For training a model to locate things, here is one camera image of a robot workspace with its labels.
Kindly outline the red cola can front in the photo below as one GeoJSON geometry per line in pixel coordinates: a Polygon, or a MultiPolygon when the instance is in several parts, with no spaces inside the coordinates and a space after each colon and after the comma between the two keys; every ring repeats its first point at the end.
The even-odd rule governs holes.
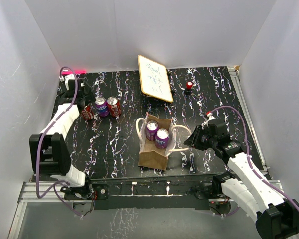
{"type": "Polygon", "coordinates": [[[94,118],[94,113],[89,105],[86,105],[82,108],[81,115],[86,121],[90,121],[94,118]]]}

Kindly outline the canvas tote bag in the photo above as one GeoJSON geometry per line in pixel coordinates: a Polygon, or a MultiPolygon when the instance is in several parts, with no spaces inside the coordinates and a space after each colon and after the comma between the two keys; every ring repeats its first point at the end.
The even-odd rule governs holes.
{"type": "Polygon", "coordinates": [[[183,125],[177,125],[171,119],[160,119],[154,115],[146,113],[144,118],[138,118],[135,123],[136,133],[139,139],[139,167],[151,168],[165,171],[167,169],[169,155],[173,152],[183,152],[189,148],[176,148],[176,130],[185,130],[185,135],[189,137],[191,130],[183,125]],[[155,141],[146,139],[145,127],[148,121],[154,120],[158,122],[159,129],[164,128],[169,132],[169,142],[166,149],[158,149],[155,141]]]}

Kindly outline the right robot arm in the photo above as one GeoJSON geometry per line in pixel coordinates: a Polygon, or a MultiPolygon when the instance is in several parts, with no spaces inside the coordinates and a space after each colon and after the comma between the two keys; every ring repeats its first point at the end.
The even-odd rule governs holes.
{"type": "Polygon", "coordinates": [[[254,221],[261,238],[286,239],[299,233],[298,202],[274,190],[248,162],[241,143],[231,139],[224,122],[211,119],[197,126],[184,144],[201,151],[213,149],[231,169],[213,177],[212,192],[233,199],[254,221]]]}

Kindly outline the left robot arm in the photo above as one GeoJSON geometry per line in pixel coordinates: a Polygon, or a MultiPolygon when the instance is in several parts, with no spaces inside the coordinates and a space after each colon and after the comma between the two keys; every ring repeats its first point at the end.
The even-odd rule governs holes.
{"type": "Polygon", "coordinates": [[[32,169],[36,177],[48,175],[60,182],[63,193],[87,199],[93,193],[93,186],[87,174],[72,164],[66,137],[78,117],[94,118],[90,104],[95,96],[89,85],[74,74],[61,76],[60,81],[65,92],[56,113],[41,133],[29,139],[32,169]]]}

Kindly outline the red cola can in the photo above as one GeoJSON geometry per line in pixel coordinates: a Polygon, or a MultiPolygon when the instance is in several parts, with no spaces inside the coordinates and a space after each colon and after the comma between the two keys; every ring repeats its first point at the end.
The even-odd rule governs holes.
{"type": "Polygon", "coordinates": [[[89,105],[86,105],[82,108],[81,115],[86,121],[90,121],[94,118],[94,113],[89,105]]]}
{"type": "Polygon", "coordinates": [[[107,107],[109,110],[109,114],[113,117],[119,117],[121,114],[121,107],[120,107],[120,103],[119,100],[114,97],[111,96],[107,99],[107,107]]]}

